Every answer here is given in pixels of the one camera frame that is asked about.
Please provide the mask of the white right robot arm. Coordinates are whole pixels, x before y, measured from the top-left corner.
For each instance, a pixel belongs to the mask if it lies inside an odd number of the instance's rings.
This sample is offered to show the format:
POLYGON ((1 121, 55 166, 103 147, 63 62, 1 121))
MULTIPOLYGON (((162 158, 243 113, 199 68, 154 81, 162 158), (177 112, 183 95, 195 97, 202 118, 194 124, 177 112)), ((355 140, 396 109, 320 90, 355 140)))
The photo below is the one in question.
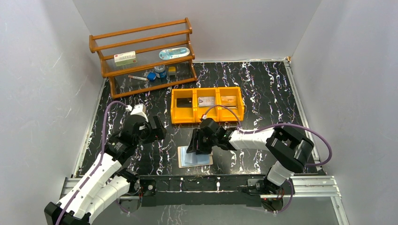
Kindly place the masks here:
POLYGON ((186 158, 192 162, 194 155, 209 155, 214 146, 232 151, 267 150, 274 156, 276 163, 263 180, 248 180, 247 193, 278 194, 285 181, 304 171, 314 148, 314 143, 297 130, 299 127, 278 123, 263 130, 242 130, 239 127, 223 128, 207 118, 199 128, 194 129, 185 151, 186 158))

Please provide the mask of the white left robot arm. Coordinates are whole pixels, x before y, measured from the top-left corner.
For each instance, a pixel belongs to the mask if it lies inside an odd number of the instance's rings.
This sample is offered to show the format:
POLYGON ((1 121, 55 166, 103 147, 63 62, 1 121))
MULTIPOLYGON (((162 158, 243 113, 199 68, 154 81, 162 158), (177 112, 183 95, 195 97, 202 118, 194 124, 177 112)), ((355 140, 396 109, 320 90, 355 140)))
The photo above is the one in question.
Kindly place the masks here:
POLYGON ((141 195, 140 176, 123 164, 136 149, 163 140, 166 129, 158 116, 151 119, 146 106, 122 104, 128 112, 120 131, 107 137, 107 122, 103 120, 101 151, 87 173, 58 202, 44 209, 49 225, 90 225, 110 204, 125 194, 141 195))

